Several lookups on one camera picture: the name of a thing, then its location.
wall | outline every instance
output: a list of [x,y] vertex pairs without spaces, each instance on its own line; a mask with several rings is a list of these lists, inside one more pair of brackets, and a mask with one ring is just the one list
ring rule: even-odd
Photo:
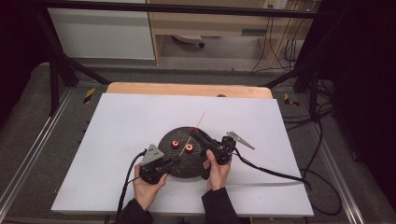
[[[144,0],[95,1],[145,3]],[[49,8],[49,14],[64,52],[70,57],[154,60],[146,12]]]

black sleeve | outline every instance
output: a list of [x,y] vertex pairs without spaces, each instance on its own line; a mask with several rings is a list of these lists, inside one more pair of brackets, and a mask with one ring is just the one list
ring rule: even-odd
[[210,190],[202,196],[205,224],[240,224],[225,188]]
[[120,212],[117,224],[151,224],[149,211],[145,212],[136,199],[132,199]]

hand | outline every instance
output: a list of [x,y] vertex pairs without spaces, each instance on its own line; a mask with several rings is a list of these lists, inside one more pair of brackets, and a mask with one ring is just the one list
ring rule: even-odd
[[224,165],[218,165],[215,155],[209,149],[206,151],[207,161],[204,162],[204,168],[210,167],[210,175],[207,179],[206,189],[217,190],[225,187],[228,173],[231,170],[231,160]]
[[[139,176],[140,163],[134,167],[134,177]],[[146,183],[142,178],[137,178],[134,180],[134,198],[143,208],[147,211],[149,206],[154,202],[155,196],[157,196],[158,191],[165,185],[166,177],[165,174],[161,177],[160,182],[156,185],[150,185]]]

white table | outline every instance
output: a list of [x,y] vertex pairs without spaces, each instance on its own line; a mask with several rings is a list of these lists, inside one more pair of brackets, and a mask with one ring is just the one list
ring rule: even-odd
[[[195,126],[216,139],[235,131],[256,150],[239,143],[242,156],[261,167],[300,176],[278,105],[273,99],[155,94],[103,94],[52,211],[114,214],[133,158],[169,131]],[[233,158],[226,188],[240,217],[309,217],[304,185],[254,170]],[[201,215],[205,181],[168,176],[151,213]],[[124,204],[133,198],[129,186]]]

round black mat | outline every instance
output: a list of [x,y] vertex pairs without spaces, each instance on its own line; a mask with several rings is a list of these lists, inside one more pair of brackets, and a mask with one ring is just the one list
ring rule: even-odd
[[[161,140],[158,148],[165,154],[165,158],[172,158],[180,155],[183,147],[186,146],[189,140],[189,128],[181,127],[172,130],[167,133]],[[179,142],[179,148],[172,148],[172,142],[177,140]],[[189,142],[193,146],[193,152],[188,154],[186,151],[183,152],[181,156],[180,164],[174,166],[170,175],[179,178],[193,178],[200,176],[204,172],[203,163],[205,158],[202,158],[199,154],[202,151],[201,146],[192,138]]]

